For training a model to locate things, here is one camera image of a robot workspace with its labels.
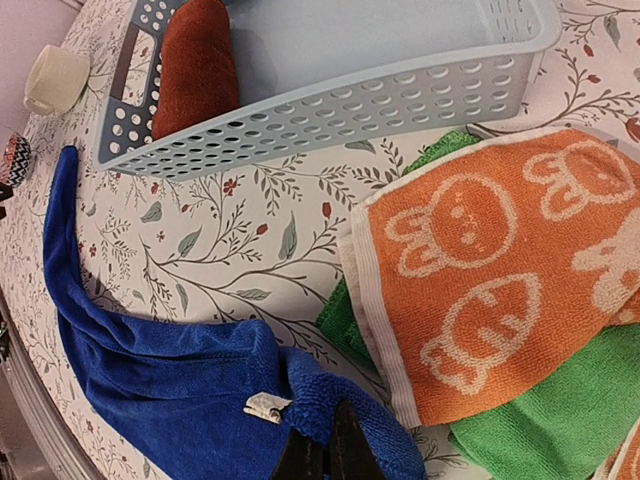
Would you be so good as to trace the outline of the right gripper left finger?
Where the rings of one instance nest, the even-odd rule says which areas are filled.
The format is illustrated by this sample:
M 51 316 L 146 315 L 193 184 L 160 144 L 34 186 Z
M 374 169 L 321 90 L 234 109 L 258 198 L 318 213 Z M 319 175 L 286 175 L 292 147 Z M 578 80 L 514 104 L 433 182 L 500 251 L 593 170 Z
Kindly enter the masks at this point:
M 289 434 L 287 444 L 272 472 L 272 480 L 322 480 L 325 478 L 325 451 L 310 437 Z

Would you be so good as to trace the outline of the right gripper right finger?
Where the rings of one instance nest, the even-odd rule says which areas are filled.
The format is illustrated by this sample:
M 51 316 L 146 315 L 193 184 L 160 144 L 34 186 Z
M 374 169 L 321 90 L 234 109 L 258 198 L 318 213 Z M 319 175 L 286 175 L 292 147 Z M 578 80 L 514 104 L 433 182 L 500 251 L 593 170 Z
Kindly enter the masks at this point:
M 343 400 L 334 415 L 329 444 L 329 478 L 335 480 L 385 480 L 356 413 Z

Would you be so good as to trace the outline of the blue towel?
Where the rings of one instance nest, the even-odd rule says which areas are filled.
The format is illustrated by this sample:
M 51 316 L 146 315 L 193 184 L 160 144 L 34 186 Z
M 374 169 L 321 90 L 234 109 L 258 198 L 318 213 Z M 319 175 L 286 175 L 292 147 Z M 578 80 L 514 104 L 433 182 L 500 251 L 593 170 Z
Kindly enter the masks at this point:
M 262 320 L 169 324 L 96 305 L 75 232 L 78 152 L 60 153 L 44 237 L 44 278 L 62 343 L 95 411 L 174 479 L 271 479 L 291 432 L 319 443 L 329 478 L 338 405 L 348 400 L 386 479 L 422 479 L 411 435 L 352 381 L 281 346 Z

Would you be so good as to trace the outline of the brown towel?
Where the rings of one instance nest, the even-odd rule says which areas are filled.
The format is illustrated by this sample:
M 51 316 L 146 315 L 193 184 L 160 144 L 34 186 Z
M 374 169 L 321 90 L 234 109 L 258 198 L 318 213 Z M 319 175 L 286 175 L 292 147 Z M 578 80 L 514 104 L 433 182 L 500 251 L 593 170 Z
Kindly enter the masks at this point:
M 161 60 L 154 140 L 240 106 L 230 19 L 223 2 L 194 0 L 178 8 L 164 35 Z

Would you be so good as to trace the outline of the floral table mat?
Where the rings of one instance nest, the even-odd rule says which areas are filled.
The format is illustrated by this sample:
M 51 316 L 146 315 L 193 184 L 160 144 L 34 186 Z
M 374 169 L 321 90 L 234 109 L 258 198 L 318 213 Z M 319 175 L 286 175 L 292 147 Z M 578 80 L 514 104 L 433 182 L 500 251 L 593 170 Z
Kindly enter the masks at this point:
M 128 1 L 88 1 L 63 45 L 92 70 L 74 109 L 33 117 L 30 178 L 1 223 L 1 287 L 44 394 L 23 393 L 53 471 L 70 479 L 160 479 L 162 470 L 111 429 L 81 392 L 60 340 L 42 274 L 42 225 L 61 149 L 78 148 L 78 234 L 91 298 L 161 320 L 268 320 L 278 338 L 372 392 L 378 378 L 337 352 L 315 319 L 338 282 L 336 239 L 352 207 L 399 177 L 436 130 L 289 156 L 190 182 L 99 172 L 92 164 L 101 108 L 125 38 Z M 60 436 L 60 444 L 54 444 Z

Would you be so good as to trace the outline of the light blue plastic basket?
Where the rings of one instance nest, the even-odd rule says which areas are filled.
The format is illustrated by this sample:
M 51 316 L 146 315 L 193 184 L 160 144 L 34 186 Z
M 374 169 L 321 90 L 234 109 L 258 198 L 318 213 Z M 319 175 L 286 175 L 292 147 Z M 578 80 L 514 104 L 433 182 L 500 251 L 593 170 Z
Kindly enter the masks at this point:
M 561 35 L 551 1 L 230 1 L 240 107 L 151 139 L 176 1 L 138 1 L 102 109 L 99 170 L 186 181 L 517 114 Z

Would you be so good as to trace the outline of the red patterned small bowl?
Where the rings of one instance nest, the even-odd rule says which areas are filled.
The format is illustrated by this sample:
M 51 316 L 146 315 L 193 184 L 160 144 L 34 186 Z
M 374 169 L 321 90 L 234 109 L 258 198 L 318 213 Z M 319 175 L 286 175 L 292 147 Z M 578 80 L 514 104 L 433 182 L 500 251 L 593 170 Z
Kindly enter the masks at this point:
M 32 157 L 29 141 L 13 133 L 1 158 L 1 183 L 11 188 L 20 186 L 31 173 Z

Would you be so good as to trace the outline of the cream ceramic mug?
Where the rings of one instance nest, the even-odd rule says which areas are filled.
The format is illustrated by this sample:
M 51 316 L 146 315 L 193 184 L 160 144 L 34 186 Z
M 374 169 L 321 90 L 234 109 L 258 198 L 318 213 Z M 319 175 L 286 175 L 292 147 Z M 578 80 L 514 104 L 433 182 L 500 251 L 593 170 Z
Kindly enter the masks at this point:
M 26 80 L 23 105 L 40 116 L 68 112 L 84 90 L 90 68 L 86 55 L 45 46 Z

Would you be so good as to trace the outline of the front aluminium rail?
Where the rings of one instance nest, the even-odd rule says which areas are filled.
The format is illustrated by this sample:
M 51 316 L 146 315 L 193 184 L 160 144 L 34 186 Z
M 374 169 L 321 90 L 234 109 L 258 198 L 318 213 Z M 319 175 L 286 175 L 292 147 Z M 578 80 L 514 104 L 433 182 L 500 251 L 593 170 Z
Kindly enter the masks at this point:
M 1 303 L 1 457 L 17 479 L 101 479 L 79 445 Z

